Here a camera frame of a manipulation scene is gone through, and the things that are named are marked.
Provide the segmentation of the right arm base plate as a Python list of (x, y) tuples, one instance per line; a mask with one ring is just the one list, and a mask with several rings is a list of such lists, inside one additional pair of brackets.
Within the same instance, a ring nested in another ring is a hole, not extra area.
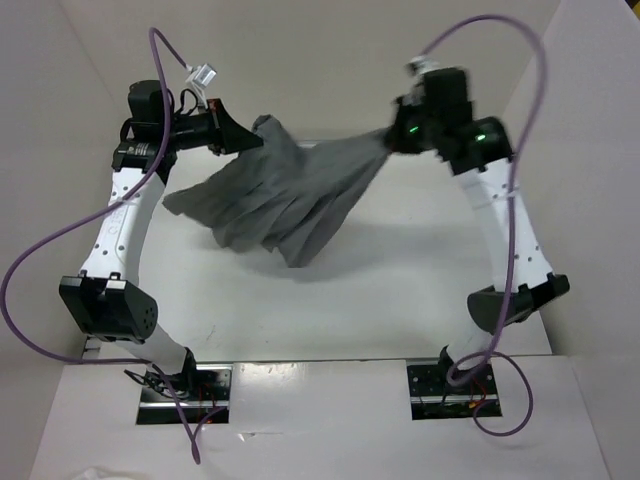
[(436, 359), (406, 362), (411, 415), (414, 421), (501, 417), (502, 411), (493, 369), (487, 366), (469, 384), (452, 387)]

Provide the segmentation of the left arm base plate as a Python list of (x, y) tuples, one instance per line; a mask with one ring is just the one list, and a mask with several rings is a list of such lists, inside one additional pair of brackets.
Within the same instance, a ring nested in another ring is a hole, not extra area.
[[(199, 363), (197, 368), (204, 377), (204, 384), (191, 393), (177, 393), (186, 420), (190, 425), (196, 425), (201, 420), (205, 424), (228, 424), (233, 365)], [(166, 388), (157, 392), (152, 387), (142, 387), (137, 425), (169, 425), (180, 422), (175, 403)]]

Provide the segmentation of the grey pleated skirt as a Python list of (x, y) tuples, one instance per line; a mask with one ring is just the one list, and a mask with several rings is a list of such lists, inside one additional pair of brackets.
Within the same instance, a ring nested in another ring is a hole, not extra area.
[(290, 268), (328, 244), (390, 155), (385, 130), (300, 146), (273, 116), (252, 127), (264, 144), (218, 172), (165, 196), (164, 207), (210, 229), (236, 253), (276, 250)]

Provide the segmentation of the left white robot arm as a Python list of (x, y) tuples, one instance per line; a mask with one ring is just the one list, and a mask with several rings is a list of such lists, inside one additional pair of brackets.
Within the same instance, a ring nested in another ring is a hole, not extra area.
[(212, 381), (198, 372), (193, 353), (159, 326), (157, 302), (139, 286), (148, 227), (178, 151), (206, 146), (225, 155), (263, 141), (235, 122), (218, 99), (207, 101), (196, 115), (174, 113), (159, 92), (131, 95), (128, 103), (131, 117), (112, 163), (113, 210), (79, 273), (61, 279), (59, 294), (83, 332), (149, 361), (135, 381), (184, 400)]

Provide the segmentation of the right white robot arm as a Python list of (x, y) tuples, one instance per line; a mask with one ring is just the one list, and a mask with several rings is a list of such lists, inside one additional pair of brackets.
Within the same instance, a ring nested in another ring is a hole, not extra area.
[(565, 295), (540, 244), (516, 182), (517, 156), (495, 117), (474, 118), (470, 101), (430, 105), (401, 96), (386, 143), (395, 153), (433, 150), (463, 191), (488, 247), (492, 283), (470, 294), (471, 329), (442, 350), (438, 380), (462, 392), (495, 355), (503, 329)]

